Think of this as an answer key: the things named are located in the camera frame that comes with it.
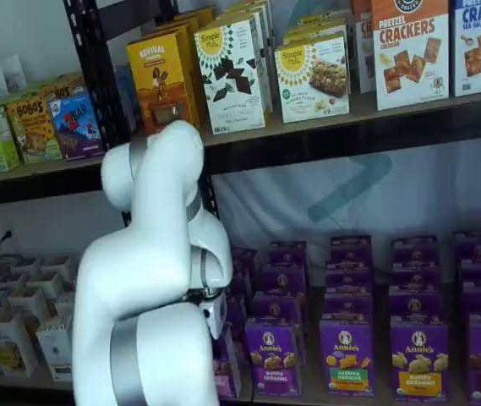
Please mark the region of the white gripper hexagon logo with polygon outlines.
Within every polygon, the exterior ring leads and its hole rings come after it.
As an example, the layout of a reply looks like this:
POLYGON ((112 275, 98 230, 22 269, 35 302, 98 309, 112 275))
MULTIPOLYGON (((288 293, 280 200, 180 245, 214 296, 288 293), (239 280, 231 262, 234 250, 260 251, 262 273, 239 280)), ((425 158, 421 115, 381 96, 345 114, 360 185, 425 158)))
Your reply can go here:
POLYGON ((205 316, 205 320, 214 340, 217 340, 227 319, 227 296, 222 290, 213 297, 203 298, 199 308, 205 316))

